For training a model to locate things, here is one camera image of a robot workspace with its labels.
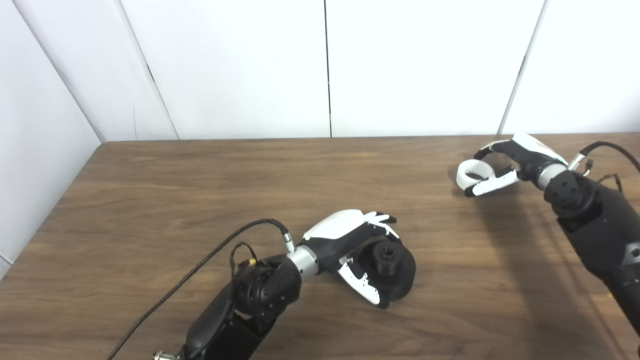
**black cord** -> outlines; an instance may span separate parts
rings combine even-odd
[[[587,156],[591,151],[593,151],[594,149],[601,147],[601,146],[608,146],[611,147],[613,149],[616,149],[617,151],[620,151],[622,153],[622,155],[626,156],[627,159],[629,159],[629,161],[631,161],[631,163],[636,167],[636,170],[638,170],[638,172],[640,172],[640,162],[638,162],[638,160],[631,155],[630,152],[628,152],[624,147],[612,143],[612,142],[595,142],[592,143],[591,145],[588,145],[587,147],[585,147],[584,149],[580,150],[580,153],[582,155]]]
[[[216,255],[220,250],[222,250],[223,247],[225,247],[228,243],[230,243],[231,240],[233,240],[236,236],[240,235],[242,232],[244,232],[245,230],[247,230],[247,229],[249,229],[251,227],[254,227],[254,226],[259,225],[259,224],[267,224],[267,223],[275,225],[276,227],[278,227],[280,229],[280,231],[282,232],[282,234],[287,234],[289,232],[289,230],[287,230],[287,228],[281,222],[279,222],[279,221],[277,221],[275,219],[268,219],[268,218],[261,219],[261,220],[256,220],[254,222],[250,222],[249,224],[246,224],[245,226],[242,226],[240,229],[236,230],[233,234],[229,235],[228,238],[224,239],[224,241],[222,241],[215,249],[213,249],[210,253],[208,253],[171,290],[169,290],[169,292],[164,294],[164,296],[160,300],[158,300],[158,302],[156,302],[155,305],[153,305],[149,310],[147,310],[147,312],[144,315],[142,315],[138,319],[138,321],[136,321],[131,326],[129,331],[127,331],[127,333],[118,342],[116,347],[113,348],[113,350],[111,351],[109,356],[107,356],[106,360],[112,360],[116,356],[116,354],[118,354],[118,351],[120,351],[122,346],[131,337],[131,335],[133,335],[133,332],[142,324],[142,322],[144,322],[155,310],[157,310],[160,307],[160,305],[164,304],[164,302],[167,301],[167,299],[169,299],[171,297],[171,295],[173,295],[182,285],[184,285],[184,283],[187,282],[193,276],[193,274],[198,272],[198,270],[200,268],[202,268],[211,258],[213,258],[214,255]]]

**black spool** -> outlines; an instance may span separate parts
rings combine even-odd
[[[415,259],[411,252],[390,240],[375,241],[365,246],[358,264],[369,276],[369,284],[395,301],[405,297],[413,286]]]

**wood grain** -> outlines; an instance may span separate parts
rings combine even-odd
[[[634,359],[638,339],[521,183],[466,199],[452,177],[494,136],[115,142],[100,147],[0,282],[0,358],[104,359],[204,254],[273,217],[295,237],[334,211],[384,211],[417,260],[412,292],[389,310],[334,275],[304,285],[254,359]],[[547,135],[567,158],[640,135]],[[592,177],[638,174],[598,149]],[[278,232],[241,236],[260,257]],[[119,359],[176,351],[228,281],[228,250],[143,324]]]

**white ring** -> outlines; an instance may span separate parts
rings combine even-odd
[[[491,165],[485,163],[484,161],[462,161],[462,163],[458,166],[458,174],[456,175],[456,183],[462,190],[482,181],[482,179],[473,179],[467,174],[478,175],[483,179],[495,176],[495,172],[493,171]]]

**white wall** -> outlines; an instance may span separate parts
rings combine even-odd
[[[114,0],[15,0],[103,140],[176,139]]]
[[[327,0],[333,135],[495,133],[542,4]]]
[[[10,0],[0,49],[0,256],[13,262],[100,143]]]
[[[504,130],[640,131],[640,2],[550,0]]]
[[[123,0],[181,138],[329,136],[323,0]]]

